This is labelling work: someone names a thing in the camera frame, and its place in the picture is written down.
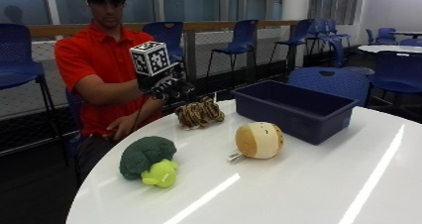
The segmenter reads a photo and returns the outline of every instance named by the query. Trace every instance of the toy bread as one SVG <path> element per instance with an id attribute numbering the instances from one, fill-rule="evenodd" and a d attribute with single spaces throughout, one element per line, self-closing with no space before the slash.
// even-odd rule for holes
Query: toy bread
<path id="1" fill-rule="evenodd" d="M 280 129 L 271 123 L 247 123 L 235 131 L 235 145 L 246 157 L 268 159 L 283 146 Z"/>

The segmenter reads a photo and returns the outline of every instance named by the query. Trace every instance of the round table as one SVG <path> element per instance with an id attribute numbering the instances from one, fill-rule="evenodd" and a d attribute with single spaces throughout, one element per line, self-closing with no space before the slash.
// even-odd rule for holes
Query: round table
<path id="1" fill-rule="evenodd" d="M 67 224 L 420 223 L 420 124 L 355 107 L 349 126 L 319 146 L 284 135 L 278 156 L 231 164 L 234 132 L 252 121 L 231 100 L 218 104 L 223 122 L 183 131 L 171 114 L 118 143 L 79 187 Z M 167 188 L 118 172 L 124 148 L 144 136 L 178 149 Z"/>
<path id="2" fill-rule="evenodd" d="M 395 35 L 403 35 L 403 36 L 411 36 L 412 39 L 416 39 L 419 36 L 422 36 L 422 32 L 389 32 L 389 34 Z"/>
<path id="3" fill-rule="evenodd" d="M 368 46 L 359 46 L 356 49 L 365 53 L 373 53 L 373 54 L 380 51 L 392 51 L 397 53 L 422 53 L 422 47 L 411 47 L 411 46 L 368 45 Z"/>

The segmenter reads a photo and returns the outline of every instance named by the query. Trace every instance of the red shirt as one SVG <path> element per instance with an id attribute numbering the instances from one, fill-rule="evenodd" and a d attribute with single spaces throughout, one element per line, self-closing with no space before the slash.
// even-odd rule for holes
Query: red shirt
<path id="1" fill-rule="evenodd" d="M 90 74 L 95 74 L 105 83 L 118 83 L 134 79 L 135 71 L 128 49 L 148 41 L 152 41 L 150 35 L 122 29 L 120 39 L 115 42 L 91 23 L 71 37 L 57 41 L 55 62 L 67 90 L 74 92 L 73 88 L 78 80 Z M 107 134 L 109 131 L 105 129 L 107 125 L 118 117 L 135 112 L 140 104 L 142 97 L 127 104 L 105 107 L 82 103 L 79 111 L 81 135 Z M 160 113 L 154 114 L 139 126 L 159 117 Z"/>

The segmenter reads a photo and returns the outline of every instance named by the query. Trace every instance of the wire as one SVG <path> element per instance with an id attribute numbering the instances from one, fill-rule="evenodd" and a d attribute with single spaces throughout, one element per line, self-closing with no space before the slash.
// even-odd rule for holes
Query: wire
<path id="1" fill-rule="evenodd" d="M 140 110 L 142 110 L 143 103 L 144 103 L 144 98 L 146 98 L 146 93 L 142 94 L 142 103 L 140 103 L 139 108 L 136 110 L 135 118 L 134 118 L 131 129 L 130 129 L 130 134 L 134 132 L 134 129 L 135 129 L 135 121 L 139 118 Z"/>

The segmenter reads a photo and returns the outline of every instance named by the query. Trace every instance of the blue plastic basket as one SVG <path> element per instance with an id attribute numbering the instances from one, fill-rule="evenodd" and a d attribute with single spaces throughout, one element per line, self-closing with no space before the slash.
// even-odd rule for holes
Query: blue plastic basket
<path id="1" fill-rule="evenodd" d="M 231 90 L 240 116 L 275 124 L 283 133 L 318 145 L 348 126 L 357 100 L 263 81 Z"/>

